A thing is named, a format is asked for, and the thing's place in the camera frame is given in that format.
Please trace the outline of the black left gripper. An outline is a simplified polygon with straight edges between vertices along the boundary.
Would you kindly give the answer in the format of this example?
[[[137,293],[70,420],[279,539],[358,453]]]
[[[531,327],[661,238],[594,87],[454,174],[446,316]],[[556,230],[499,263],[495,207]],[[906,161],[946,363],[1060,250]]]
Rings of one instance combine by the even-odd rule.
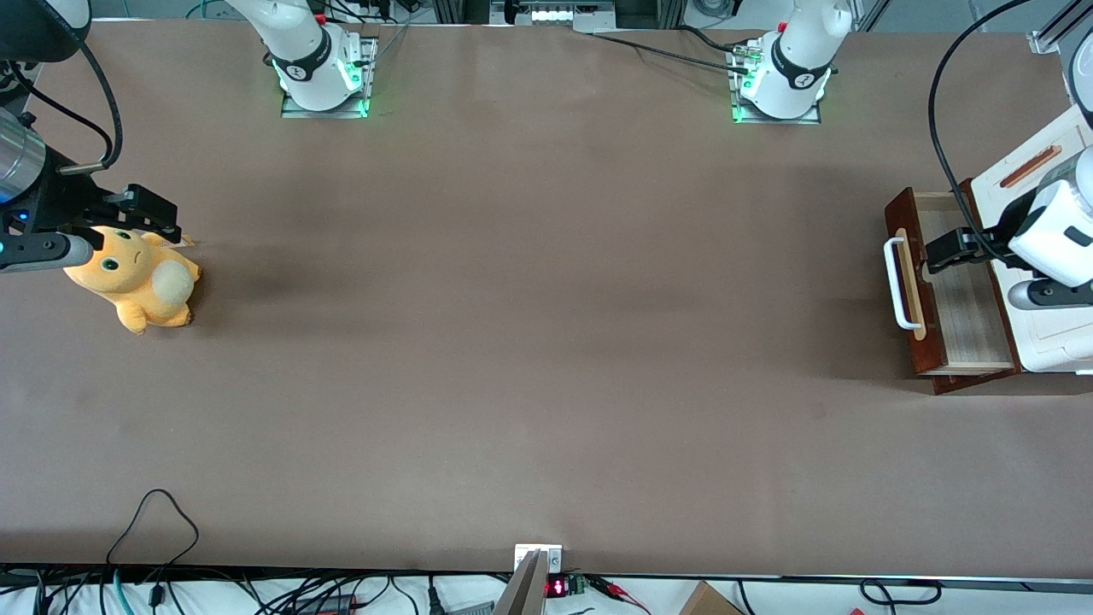
[[[1010,243],[1031,229],[1041,217],[1041,206],[1035,206],[1037,191],[1009,202],[999,221],[989,230],[965,226],[961,232],[948,232],[926,245],[926,269],[932,275],[949,267],[964,264],[967,260],[1022,260]]]

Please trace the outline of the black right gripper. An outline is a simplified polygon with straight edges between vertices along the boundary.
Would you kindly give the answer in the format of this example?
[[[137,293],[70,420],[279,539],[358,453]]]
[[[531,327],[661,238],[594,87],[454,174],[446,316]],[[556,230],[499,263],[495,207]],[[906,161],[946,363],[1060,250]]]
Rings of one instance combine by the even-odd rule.
[[[108,226],[125,229],[120,211],[89,176],[64,176],[50,164],[17,166],[17,233],[70,232],[74,227]],[[183,243],[178,206],[139,184],[128,185],[128,213],[148,226],[157,226],[164,243]]]

